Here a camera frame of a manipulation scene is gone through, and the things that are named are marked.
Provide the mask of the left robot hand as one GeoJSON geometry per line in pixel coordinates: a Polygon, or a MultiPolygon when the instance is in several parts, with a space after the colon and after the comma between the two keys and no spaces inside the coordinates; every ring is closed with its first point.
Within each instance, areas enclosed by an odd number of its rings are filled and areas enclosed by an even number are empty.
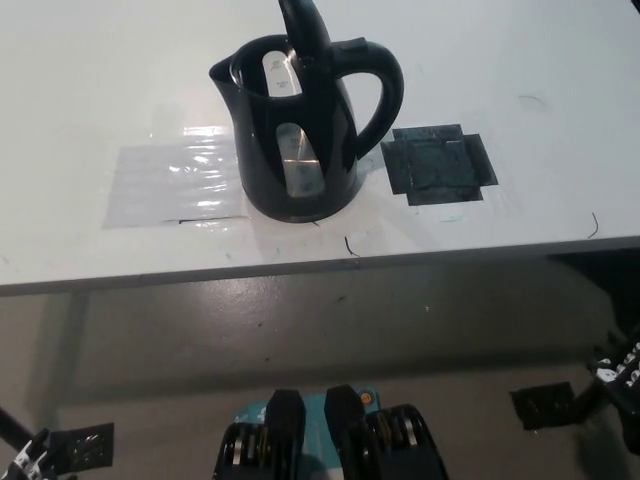
{"type": "Polygon", "coordinates": [[[43,429],[29,440],[2,474],[2,480],[57,479],[55,469],[46,466],[49,452],[45,445],[49,430],[43,429]]]}

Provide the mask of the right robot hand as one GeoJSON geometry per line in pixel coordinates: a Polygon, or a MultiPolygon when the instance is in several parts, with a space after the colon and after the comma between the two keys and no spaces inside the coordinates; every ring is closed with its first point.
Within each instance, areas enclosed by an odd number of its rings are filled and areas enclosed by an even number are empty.
{"type": "Polygon", "coordinates": [[[614,398],[639,401],[639,342],[598,346],[589,369],[614,398]]]}

